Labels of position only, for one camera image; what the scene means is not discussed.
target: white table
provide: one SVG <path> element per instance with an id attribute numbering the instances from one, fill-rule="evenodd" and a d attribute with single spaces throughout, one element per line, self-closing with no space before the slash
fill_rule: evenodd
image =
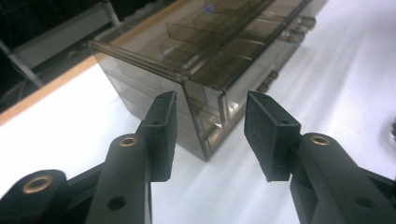
<path id="1" fill-rule="evenodd" d="M 392 0 L 331 0 L 268 92 L 302 133 L 332 136 L 360 167 L 388 178 L 396 176 L 395 11 Z M 0 196 L 34 171 L 82 173 L 139 122 L 91 67 L 0 127 Z M 171 180 L 152 184 L 155 223 L 299 223 L 290 183 L 266 182 L 243 126 L 210 162 L 177 146 Z"/>

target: plastic drawer organizer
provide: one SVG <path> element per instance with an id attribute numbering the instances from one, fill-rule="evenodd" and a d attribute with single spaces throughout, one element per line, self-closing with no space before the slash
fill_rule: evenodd
<path id="1" fill-rule="evenodd" d="M 266 91 L 326 0 L 179 0 L 90 48 L 128 109 L 177 91 L 177 142 L 203 160 L 244 116 L 247 92 Z"/>

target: transparent plastic box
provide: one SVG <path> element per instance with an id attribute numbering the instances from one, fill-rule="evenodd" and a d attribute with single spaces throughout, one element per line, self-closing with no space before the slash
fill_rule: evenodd
<path id="1" fill-rule="evenodd" d="M 177 91 L 177 142 L 208 160 L 245 114 L 247 92 L 268 89 L 324 3 L 176 1 L 106 31 L 90 48 L 140 119 L 156 95 Z"/>

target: screw hole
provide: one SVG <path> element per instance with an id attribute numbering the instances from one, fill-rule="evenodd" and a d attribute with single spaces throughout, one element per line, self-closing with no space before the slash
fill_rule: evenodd
<path id="1" fill-rule="evenodd" d="M 111 210 L 119 210 L 121 209 L 124 205 L 126 204 L 126 199 L 121 196 L 117 196 L 112 198 L 108 204 L 107 207 Z"/>
<path id="2" fill-rule="evenodd" d="M 374 203 L 370 199 L 368 199 L 368 198 L 366 198 L 364 196 L 356 197 L 355 198 L 355 203 L 357 203 L 360 206 L 366 207 L 368 209 L 373 209 L 374 208 Z"/>
<path id="3" fill-rule="evenodd" d="M 52 176 L 40 175 L 27 182 L 23 186 L 22 191 L 26 194 L 37 193 L 43 189 L 46 189 L 49 185 L 51 185 L 52 181 Z"/>

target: white table surface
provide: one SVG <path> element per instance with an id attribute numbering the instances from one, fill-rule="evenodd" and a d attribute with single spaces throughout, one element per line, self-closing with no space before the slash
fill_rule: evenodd
<path id="1" fill-rule="evenodd" d="M 331 0 L 317 20 L 268 94 L 302 133 L 332 136 L 360 167 L 393 179 L 396 3 Z M 93 66 L 0 127 L 0 196 L 38 170 L 82 173 L 139 122 Z M 177 146 L 171 180 L 152 184 L 154 223 L 299 223 L 290 183 L 266 182 L 243 126 L 210 162 Z"/>

